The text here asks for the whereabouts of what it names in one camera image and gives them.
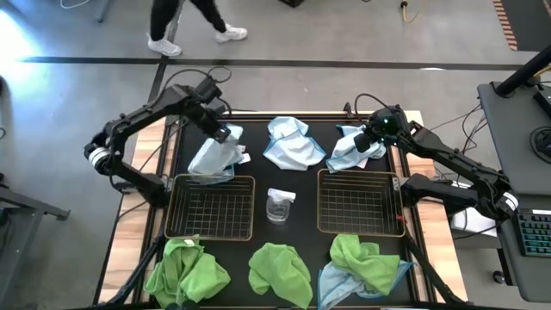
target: metal wire rack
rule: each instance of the metal wire rack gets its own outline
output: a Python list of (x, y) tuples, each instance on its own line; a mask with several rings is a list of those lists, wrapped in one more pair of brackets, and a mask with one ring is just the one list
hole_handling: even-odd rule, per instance
[(398, 176), (390, 172), (320, 170), (318, 229), (324, 233), (403, 236)]
[(172, 239), (247, 241), (252, 237), (254, 191), (253, 177), (235, 176), (226, 182), (221, 177), (179, 175), (164, 234)]

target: wooden surface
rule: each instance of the wooden surface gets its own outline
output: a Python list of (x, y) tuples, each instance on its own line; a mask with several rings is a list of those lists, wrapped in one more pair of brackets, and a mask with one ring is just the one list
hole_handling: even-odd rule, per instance
[[(409, 121), (416, 121), (423, 124), (419, 111), (406, 111), (406, 114)], [(164, 120), (160, 120), (139, 132), (138, 142), (136, 144), (132, 162), (134, 167), (139, 168), (149, 157), (149, 155), (159, 146), (163, 137), (163, 130)], [(170, 149), (167, 153), (168, 157), (165, 162), (165, 173), (168, 173), (168, 169), (171, 164), (171, 156), (173, 154), (172, 150), (173, 143), (170, 143)], [(393, 154), (395, 156), (394, 163), (396, 164), (397, 174), (399, 176), (403, 176), (401, 174), (402, 170), (399, 164), (399, 159), (397, 158), (398, 152), (393, 152)], [(407, 160), (410, 172), (412, 174), (421, 173), (430, 177), (435, 175), (432, 160), (419, 158), (411, 154), (407, 155)], [(144, 168), (144, 172), (155, 172), (157, 162), (158, 154), (156, 154), (156, 156), (154, 156)], [(125, 196), (122, 201), (121, 212), (124, 212), (142, 201), (143, 200), (139, 197), (139, 195)], [(100, 294), (100, 301), (107, 301), (115, 295), (119, 287), (130, 276), (138, 263), (142, 239), (144, 237), (148, 208), (149, 207), (145, 205), (144, 207), (127, 214), (119, 221), (116, 227), (111, 252), (109, 254), (108, 266), (102, 284), (102, 292)], [(418, 204), (418, 211), (424, 234), (425, 246), (429, 253), (430, 263), (435, 267), (440, 277), (446, 284), (448, 284), (451, 290), (463, 300), (467, 300), (467, 292), (465, 291), (463, 284), (461, 270), (459, 268), (459, 263), (457, 262), (455, 247), (443, 206), (437, 203), (422, 201)], [(411, 218), (408, 213), (406, 213), (406, 218), (408, 219), (408, 217)], [(419, 267), (415, 270), (420, 298), (422, 300), (426, 300), (422, 270)], [(142, 294), (142, 299), (147, 299), (147, 293), (144, 292)]]

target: gray floor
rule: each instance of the gray floor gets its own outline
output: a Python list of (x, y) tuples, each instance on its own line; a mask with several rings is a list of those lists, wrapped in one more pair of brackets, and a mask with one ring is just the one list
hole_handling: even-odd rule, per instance
[[(491, 0), (426, 0), (418, 19), (403, 25), (398, 1), (306, 0), (290, 9), (276, 0), (219, 0), (223, 16), (250, 30), (244, 42), (219, 46), (193, 6), (184, 5), (175, 42), (188, 59), (321, 59), (383, 62), (522, 64), (533, 53), (511, 51)], [(63, 10), (54, 0), (12, 0), (0, 10), (0, 31), (21, 43), (4, 56), (157, 58), (145, 33), (151, 1), (114, 0), (104, 24), (94, 22), (98, 2)], [(170, 65), (165, 76), (183, 66)], [(0, 171), (13, 189), (72, 210), (67, 222), (47, 219), (22, 279), (14, 307), (84, 307), (92, 302), (120, 196), (82, 155), (105, 121), (146, 101), (155, 65), (43, 65), (0, 60), (9, 86), (2, 99)], [(418, 71), (233, 67), (221, 85), (236, 109), (339, 110), (359, 92), (404, 109), (421, 110), (427, 127), (462, 115), (477, 102), (476, 86), (502, 80), (506, 71)], [(177, 77), (196, 83), (199, 77)], [(379, 108), (362, 101), (362, 109)], [(480, 117), (469, 118), (470, 128)], [(436, 131), (462, 146), (457, 121)], [(487, 129), (469, 155), (498, 168)], [(516, 288), (492, 283), (499, 269), (489, 250), (459, 250), (469, 299), (479, 305), (526, 309)]]

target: green towel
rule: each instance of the green towel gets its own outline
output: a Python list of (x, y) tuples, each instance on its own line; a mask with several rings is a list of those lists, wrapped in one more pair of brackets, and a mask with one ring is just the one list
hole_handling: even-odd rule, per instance
[(293, 246), (266, 243), (249, 260), (249, 283), (263, 295), (272, 287), (284, 300), (306, 309), (312, 300), (310, 272)]
[(339, 234), (330, 249), (337, 268), (365, 281), (367, 291), (378, 290), (388, 295), (393, 286), (399, 264), (398, 255), (379, 254), (379, 245), (360, 243), (356, 235)]
[(211, 298), (230, 282), (230, 276), (216, 263), (214, 256), (203, 251), (199, 241), (171, 239), (166, 243), (163, 260), (155, 265), (145, 284), (165, 308), (171, 303), (199, 302)]

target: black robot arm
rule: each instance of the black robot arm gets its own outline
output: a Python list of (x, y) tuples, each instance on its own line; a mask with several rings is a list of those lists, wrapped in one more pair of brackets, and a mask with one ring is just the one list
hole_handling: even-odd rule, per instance
[(503, 197), (511, 189), (503, 173), (444, 145), (435, 133), (417, 122), (407, 122), (404, 110), (398, 105), (374, 112), (367, 120), (364, 133), (357, 135), (354, 141), (359, 152), (367, 150), (374, 142), (395, 145), (404, 152), (431, 158), (473, 183), (469, 189), (459, 189), (431, 181), (425, 176), (413, 175), (401, 187), (408, 204), (432, 196), (455, 206), (452, 214), (475, 205), (482, 215), (498, 221), (509, 219), (514, 212)]
[(84, 147), (84, 156), (100, 174), (121, 177), (134, 185), (153, 207), (161, 207), (167, 198), (162, 180), (122, 162), (128, 138), (167, 115), (183, 115), (203, 133), (222, 143), (230, 130), (218, 123), (216, 112), (206, 106), (221, 95), (216, 81), (210, 77), (204, 78), (196, 88), (172, 85), (152, 103), (128, 115), (121, 114), (119, 120), (105, 124), (103, 130)]

